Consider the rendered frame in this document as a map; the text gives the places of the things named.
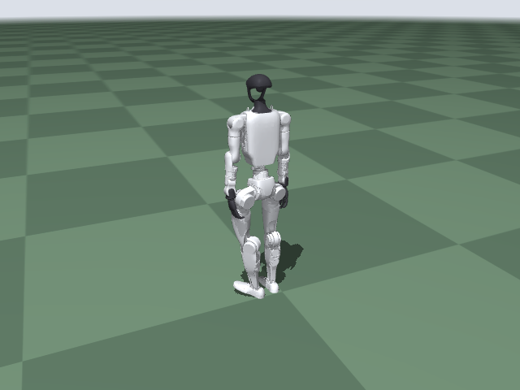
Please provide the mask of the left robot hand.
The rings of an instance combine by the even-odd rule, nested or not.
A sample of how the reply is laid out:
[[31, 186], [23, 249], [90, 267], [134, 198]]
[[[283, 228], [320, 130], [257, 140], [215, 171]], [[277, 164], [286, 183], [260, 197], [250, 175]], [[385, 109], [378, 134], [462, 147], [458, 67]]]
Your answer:
[[243, 219], [244, 217], [241, 217], [236, 208], [236, 203], [234, 201], [234, 198], [236, 197], [235, 190], [233, 188], [230, 188], [228, 190], [229, 196], [226, 195], [226, 199], [228, 200], [228, 206], [230, 211], [232, 212], [232, 215], [235, 216], [235, 218]]

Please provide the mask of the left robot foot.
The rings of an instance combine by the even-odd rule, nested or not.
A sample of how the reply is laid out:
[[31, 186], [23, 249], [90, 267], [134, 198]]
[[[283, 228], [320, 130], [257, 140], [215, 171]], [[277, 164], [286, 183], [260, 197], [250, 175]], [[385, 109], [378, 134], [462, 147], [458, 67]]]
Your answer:
[[[263, 299], [265, 297], [265, 290], [262, 287], [258, 287], [257, 290], [251, 288], [250, 283], [235, 281], [233, 287], [243, 293], [250, 294], [258, 299]], [[254, 287], [254, 286], [252, 286]]]

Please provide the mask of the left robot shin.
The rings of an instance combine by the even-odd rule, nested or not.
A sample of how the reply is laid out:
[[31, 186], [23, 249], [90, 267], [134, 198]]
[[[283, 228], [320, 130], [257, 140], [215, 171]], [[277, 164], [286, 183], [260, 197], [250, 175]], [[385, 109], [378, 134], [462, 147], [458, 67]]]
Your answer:
[[243, 248], [240, 246], [240, 251], [244, 267], [249, 278], [250, 286], [252, 289], [257, 290], [259, 287], [258, 272], [261, 265], [261, 254], [259, 251], [257, 252], [256, 245], [250, 241], [245, 242]]

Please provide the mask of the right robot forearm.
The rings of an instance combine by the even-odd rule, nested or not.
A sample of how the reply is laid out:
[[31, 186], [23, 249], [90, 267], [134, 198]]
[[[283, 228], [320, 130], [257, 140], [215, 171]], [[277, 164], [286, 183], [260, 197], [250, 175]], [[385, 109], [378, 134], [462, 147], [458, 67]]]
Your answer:
[[278, 181], [280, 184], [284, 184], [285, 178], [288, 177], [288, 163], [290, 159], [290, 153], [278, 157]]

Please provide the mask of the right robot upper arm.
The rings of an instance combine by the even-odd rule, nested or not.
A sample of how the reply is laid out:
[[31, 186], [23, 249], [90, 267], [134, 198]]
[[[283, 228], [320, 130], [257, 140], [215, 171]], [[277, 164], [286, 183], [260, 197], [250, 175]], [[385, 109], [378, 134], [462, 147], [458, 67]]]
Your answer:
[[278, 156], [283, 156], [288, 154], [289, 152], [289, 138], [290, 138], [290, 123], [291, 116], [290, 114], [278, 110], [280, 115], [280, 136], [279, 136], [279, 152]]

